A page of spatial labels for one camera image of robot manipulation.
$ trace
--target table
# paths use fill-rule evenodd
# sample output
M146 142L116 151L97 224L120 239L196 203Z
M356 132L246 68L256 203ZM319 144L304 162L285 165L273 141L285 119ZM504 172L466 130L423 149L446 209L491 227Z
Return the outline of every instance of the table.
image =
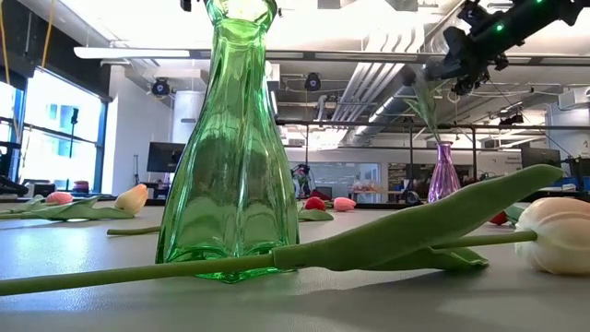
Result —
M154 261L157 235L109 238L138 219L0 222L0 279L130 267ZM335 213L301 224L304 242L391 211ZM485 225L478 233L510 231ZM226 285L176 278L0 298L0 331L585 331L590 280L529 269L511 245L480 247L491 266L474 275L440 271L336 273L306 269Z

